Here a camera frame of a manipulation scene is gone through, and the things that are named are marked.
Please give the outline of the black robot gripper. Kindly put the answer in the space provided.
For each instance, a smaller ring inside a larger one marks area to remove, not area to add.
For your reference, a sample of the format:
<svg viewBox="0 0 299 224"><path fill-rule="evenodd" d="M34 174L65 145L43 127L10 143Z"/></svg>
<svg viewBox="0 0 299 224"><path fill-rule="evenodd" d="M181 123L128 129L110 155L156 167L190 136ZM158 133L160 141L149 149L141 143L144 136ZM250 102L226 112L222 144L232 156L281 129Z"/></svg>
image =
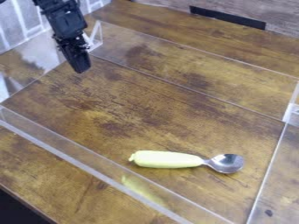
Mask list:
<svg viewBox="0 0 299 224"><path fill-rule="evenodd" d="M51 31L59 52L77 74L90 68L87 49L82 30L87 27L75 0L31 0L39 7Z"/></svg>

